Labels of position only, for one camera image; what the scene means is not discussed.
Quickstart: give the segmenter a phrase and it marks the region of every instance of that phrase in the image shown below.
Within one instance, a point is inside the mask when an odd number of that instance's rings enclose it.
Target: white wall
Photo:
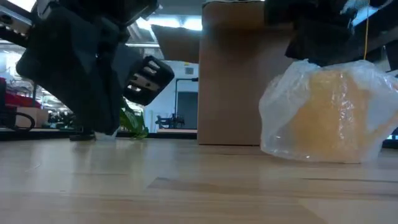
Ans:
[[[175,78],[171,83],[157,96],[157,98],[144,109],[145,124],[149,128],[149,131],[155,133],[158,126],[155,125],[157,120],[156,116],[159,115],[163,118],[171,117],[174,113],[175,106],[175,79],[176,78],[197,78],[199,74],[199,68],[197,64],[189,63],[185,65],[184,62],[172,62],[167,61],[174,71]],[[194,68],[193,75],[185,74],[185,67]],[[177,91],[191,91],[198,92],[198,83],[191,81],[178,81]]]

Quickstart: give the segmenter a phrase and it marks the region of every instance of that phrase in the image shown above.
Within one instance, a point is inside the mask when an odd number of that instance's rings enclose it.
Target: wooden surface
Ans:
[[[397,223],[398,151],[307,164],[191,140],[0,142],[0,223]]]

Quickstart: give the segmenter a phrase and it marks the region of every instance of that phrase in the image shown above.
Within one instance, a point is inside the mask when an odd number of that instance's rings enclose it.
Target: plastic bag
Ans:
[[[397,102],[398,80],[371,62],[294,62],[260,100],[261,149],[301,161],[369,161],[398,126]]]

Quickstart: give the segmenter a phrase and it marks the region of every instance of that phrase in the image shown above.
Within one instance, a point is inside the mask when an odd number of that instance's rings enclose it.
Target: black cable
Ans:
[[[11,125],[6,125],[7,128],[13,130],[13,131],[17,131],[17,132],[28,132],[30,130],[32,130],[35,126],[36,126],[36,122],[33,119],[33,117],[29,116],[28,114],[25,113],[20,113],[20,112],[13,112],[13,111],[0,111],[0,115],[5,114],[8,116],[23,116],[27,119],[29,119],[30,121],[30,127],[29,128],[21,128],[18,126],[11,126]]]

